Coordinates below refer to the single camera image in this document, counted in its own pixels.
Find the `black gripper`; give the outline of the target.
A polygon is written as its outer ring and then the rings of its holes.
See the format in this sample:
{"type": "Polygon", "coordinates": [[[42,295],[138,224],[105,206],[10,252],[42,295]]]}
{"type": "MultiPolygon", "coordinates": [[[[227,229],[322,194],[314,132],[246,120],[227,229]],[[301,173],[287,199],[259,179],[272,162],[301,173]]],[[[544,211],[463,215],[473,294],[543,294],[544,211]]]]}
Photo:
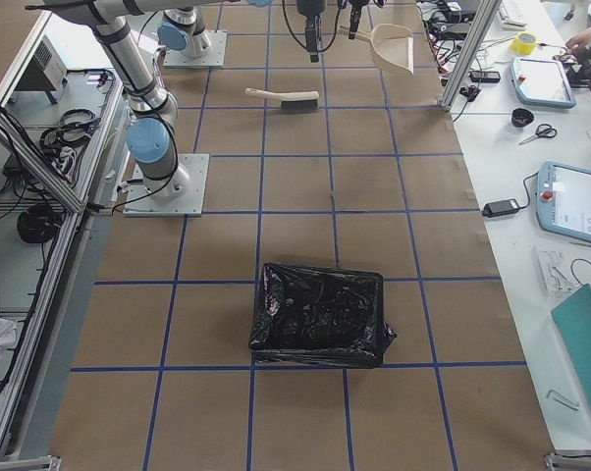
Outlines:
{"type": "Polygon", "coordinates": [[[307,17],[304,26],[305,49],[311,62],[319,61],[321,41],[320,15],[326,10],[325,0],[296,0],[297,11],[307,17]]]}
{"type": "Polygon", "coordinates": [[[361,9],[369,4],[369,0],[349,0],[351,6],[349,16],[349,34],[348,38],[354,40],[358,33],[358,27],[361,17],[361,9]]]}

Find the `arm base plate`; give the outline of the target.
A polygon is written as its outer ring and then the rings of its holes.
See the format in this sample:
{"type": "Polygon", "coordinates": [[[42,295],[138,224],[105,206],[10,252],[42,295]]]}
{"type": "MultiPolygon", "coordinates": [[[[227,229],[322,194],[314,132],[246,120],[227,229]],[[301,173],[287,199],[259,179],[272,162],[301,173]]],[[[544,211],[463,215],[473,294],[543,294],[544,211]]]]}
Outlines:
{"type": "Polygon", "coordinates": [[[173,178],[162,182],[143,179],[138,164],[134,165],[133,178],[141,183],[132,185],[123,214],[128,217],[173,217],[202,214],[204,194],[209,168],[208,154],[180,154],[179,169],[173,178]]]}
{"type": "Polygon", "coordinates": [[[165,40],[167,52],[165,68],[205,69],[222,68],[225,60],[228,34],[224,30],[205,29],[192,35],[178,30],[165,40]]]}

